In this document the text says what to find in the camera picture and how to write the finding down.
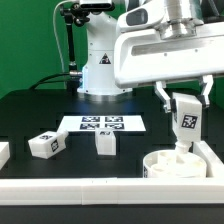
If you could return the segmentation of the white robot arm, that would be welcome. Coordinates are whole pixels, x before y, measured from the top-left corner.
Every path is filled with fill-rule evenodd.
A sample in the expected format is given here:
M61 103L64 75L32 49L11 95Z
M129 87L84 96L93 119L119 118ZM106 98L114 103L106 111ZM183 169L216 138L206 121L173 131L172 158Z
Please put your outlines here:
M172 110L168 83L200 78L201 99L208 105L213 77L224 74L224 22L206 24L200 0L137 0L109 23L105 12L114 5L114 0L80 0L93 19L88 63L104 69L111 62L116 88L153 85L166 111Z

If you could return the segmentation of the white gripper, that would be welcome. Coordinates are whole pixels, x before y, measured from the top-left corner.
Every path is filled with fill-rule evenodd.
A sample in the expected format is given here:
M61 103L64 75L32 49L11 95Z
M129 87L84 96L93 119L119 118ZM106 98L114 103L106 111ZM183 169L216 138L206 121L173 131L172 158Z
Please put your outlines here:
M213 76L224 73L224 21L206 23L196 6L140 6L119 16L114 77L120 88L154 84L166 113L166 82L199 77L198 100L210 106Z

